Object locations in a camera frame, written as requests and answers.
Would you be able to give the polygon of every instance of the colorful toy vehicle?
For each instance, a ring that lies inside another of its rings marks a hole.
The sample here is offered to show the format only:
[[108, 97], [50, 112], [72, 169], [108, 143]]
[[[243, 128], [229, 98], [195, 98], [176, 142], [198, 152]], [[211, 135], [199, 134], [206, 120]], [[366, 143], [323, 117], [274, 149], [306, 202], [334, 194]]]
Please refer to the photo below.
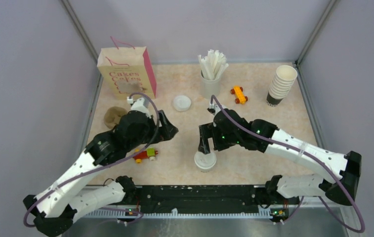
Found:
[[234, 86], [233, 89], [230, 90], [230, 93], [233, 95], [235, 94], [236, 95], [236, 99], [235, 99], [235, 103], [236, 104], [244, 104], [246, 101], [248, 101], [248, 97], [247, 96], [244, 96], [244, 94], [242, 93], [244, 89], [242, 87], [239, 87], [239, 86]]
[[143, 159], [156, 160], [157, 154], [158, 151], [155, 150], [155, 148], [148, 148], [145, 151], [142, 151], [141, 153], [133, 157], [133, 159], [136, 161], [137, 164], [140, 164], [142, 163]]

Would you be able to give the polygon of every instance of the bundle of paper-wrapped straws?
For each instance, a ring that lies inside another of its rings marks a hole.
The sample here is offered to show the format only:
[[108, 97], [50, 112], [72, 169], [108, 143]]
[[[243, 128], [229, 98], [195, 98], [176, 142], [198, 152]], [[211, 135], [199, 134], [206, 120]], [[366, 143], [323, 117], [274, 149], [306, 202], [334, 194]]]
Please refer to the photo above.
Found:
[[214, 51], [213, 49], [208, 51], [207, 56], [198, 56], [201, 71], [203, 72], [203, 77], [206, 80], [218, 80], [222, 76], [223, 72], [229, 66], [226, 63], [226, 56], [219, 52], [219, 50]]

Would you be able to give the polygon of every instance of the tabletop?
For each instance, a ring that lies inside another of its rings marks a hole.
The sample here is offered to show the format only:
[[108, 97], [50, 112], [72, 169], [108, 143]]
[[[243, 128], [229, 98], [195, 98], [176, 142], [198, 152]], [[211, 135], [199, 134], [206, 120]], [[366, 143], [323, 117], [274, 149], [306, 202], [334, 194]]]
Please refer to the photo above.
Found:
[[[235, 110], [247, 121], [264, 119], [294, 137], [316, 145], [297, 82], [278, 106], [271, 107], [266, 104], [268, 87], [280, 65], [291, 63], [229, 63], [221, 79], [221, 90], [217, 98], [220, 103]], [[200, 66], [154, 65], [153, 70], [157, 81], [157, 96], [154, 102], [179, 132], [170, 141], [152, 145], [159, 151], [156, 160], [144, 160], [141, 164], [137, 164], [133, 159], [127, 160], [96, 176], [90, 185], [102, 185], [107, 178], [114, 179], [124, 175], [132, 177], [136, 185], [265, 184], [273, 175], [299, 176], [313, 173], [285, 158], [248, 151], [240, 146], [216, 151], [217, 163], [214, 168], [210, 172], [201, 172], [194, 163], [194, 154], [200, 140], [199, 125], [211, 122], [213, 115], [207, 111], [209, 100], [199, 93]], [[249, 99], [245, 104], [235, 104], [235, 96], [230, 93], [230, 89], [235, 85], [244, 89], [244, 95]], [[191, 99], [189, 110], [178, 112], [174, 109], [172, 100], [177, 95], [186, 95]], [[125, 100], [117, 100], [104, 81], [88, 142], [96, 134], [109, 130], [103, 118], [112, 106], [130, 110], [130, 105]]]

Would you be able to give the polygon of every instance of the plastic lid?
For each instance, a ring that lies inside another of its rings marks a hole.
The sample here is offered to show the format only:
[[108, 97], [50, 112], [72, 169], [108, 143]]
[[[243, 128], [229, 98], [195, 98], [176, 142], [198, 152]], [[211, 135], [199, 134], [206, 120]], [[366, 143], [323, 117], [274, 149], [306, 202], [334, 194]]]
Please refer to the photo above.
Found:
[[191, 100], [185, 95], [178, 95], [174, 98], [172, 105], [177, 111], [187, 111], [191, 106]]
[[198, 168], [206, 172], [211, 170], [216, 164], [216, 154], [214, 152], [210, 152], [210, 154], [205, 155], [204, 153], [196, 152], [194, 155], [194, 161]]

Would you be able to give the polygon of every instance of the paper bag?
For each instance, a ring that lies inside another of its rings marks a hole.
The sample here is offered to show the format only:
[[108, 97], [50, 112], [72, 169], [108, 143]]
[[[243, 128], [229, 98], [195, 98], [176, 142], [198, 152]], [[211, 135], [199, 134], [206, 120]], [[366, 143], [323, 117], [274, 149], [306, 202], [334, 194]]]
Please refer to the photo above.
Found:
[[97, 67], [117, 99], [126, 99], [133, 92], [156, 97], [156, 79], [146, 47], [102, 48]]

